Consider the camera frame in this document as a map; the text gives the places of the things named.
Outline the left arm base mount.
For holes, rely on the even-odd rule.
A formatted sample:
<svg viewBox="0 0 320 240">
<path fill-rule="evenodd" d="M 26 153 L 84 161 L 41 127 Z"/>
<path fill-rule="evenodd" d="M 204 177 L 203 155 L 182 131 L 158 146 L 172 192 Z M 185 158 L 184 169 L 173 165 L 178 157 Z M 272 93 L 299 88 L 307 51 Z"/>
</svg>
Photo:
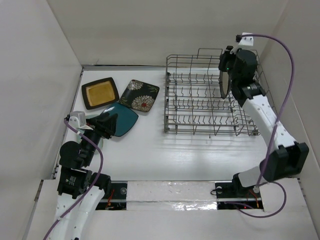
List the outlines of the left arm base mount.
<svg viewBox="0 0 320 240">
<path fill-rule="evenodd" d="M 97 211 L 122 211 L 127 209 L 127 181 L 112 181 L 111 189 L 98 203 Z"/>
</svg>

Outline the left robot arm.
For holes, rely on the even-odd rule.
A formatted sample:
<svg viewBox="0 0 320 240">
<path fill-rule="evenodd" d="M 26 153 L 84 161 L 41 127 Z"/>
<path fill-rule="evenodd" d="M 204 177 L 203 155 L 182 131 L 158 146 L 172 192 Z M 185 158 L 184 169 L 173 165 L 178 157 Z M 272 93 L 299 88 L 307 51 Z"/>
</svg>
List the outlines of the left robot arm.
<svg viewBox="0 0 320 240">
<path fill-rule="evenodd" d="M 100 200 L 111 194 L 111 177 L 102 173 L 104 155 L 98 145 L 115 135 L 117 119 L 116 113 L 86 119 L 81 111 L 64 118 L 80 142 L 67 141 L 60 148 L 57 206 L 45 240 L 83 239 Z"/>
</svg>

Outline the square teal plate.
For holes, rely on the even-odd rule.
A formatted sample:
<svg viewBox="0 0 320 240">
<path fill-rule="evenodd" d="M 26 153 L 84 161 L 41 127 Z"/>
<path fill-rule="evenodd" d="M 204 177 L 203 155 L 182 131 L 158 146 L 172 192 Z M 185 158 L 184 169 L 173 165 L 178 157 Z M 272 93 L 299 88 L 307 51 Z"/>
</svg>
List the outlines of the square teal plate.
<svg viewBox="0 0 320 240">
<path fill-rule="evenodd" d="M 109 105 L 101 114 L 110 114 L 111 116 L 117 114 L 114 134 L 116 137 L 122 137 L 130 131 L 139 118 L 133 110 L 117 102 Z"/>
</svg>

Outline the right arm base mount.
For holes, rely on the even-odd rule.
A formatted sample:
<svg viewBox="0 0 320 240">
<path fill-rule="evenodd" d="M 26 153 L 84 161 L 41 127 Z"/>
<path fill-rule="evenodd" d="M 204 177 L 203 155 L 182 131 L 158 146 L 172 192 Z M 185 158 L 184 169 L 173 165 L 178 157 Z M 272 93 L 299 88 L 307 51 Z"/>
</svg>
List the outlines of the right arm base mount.
<svg viewBox="0 0 320 240">
<path fill-rule="evenodd" d="M 259 192 L 255 193 L 251 188 L 245 193 L 236 193 L 230 181 L 215 182 L 210 194 L 216 197 L 218 210 L 262 210 L 264 208 Z"/>
</svg>

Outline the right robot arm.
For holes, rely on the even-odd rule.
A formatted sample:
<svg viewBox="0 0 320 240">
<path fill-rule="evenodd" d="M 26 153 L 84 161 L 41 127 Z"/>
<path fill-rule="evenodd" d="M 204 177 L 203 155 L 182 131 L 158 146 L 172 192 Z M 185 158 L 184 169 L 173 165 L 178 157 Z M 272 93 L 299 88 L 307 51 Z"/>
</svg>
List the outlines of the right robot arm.
<svg viewBox="0 0 320 240">
<path fill-rule="evenodd" d="M 300 174 L 309 154 L 307 144 L 297 142 L 277 119 L 266 91 L 255 80 L 257 67 L 257 56 L 250 50 L 227 46 L 219 57 L 221 97 L 233 95 L 267 145 L 265 159 L 258 166 L 233 175 L 231 191 L 237 197 L 256 185 Z"/>
</svg>

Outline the round cream plate metallic rim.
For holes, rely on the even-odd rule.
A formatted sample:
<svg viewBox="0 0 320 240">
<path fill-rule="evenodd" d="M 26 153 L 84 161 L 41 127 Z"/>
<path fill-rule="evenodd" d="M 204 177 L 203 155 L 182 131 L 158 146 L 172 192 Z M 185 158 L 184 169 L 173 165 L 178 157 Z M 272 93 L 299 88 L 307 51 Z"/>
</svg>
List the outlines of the round cream plate metallic rim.
<svg viewBox="0 0 320 240">
<path fill-rule="evenodd" d="M 219 91 L 222 99 L 225 99 L 229 96 L 231 91 L 231 81 L 227 72 L 219 72 Z"/>
</svg>

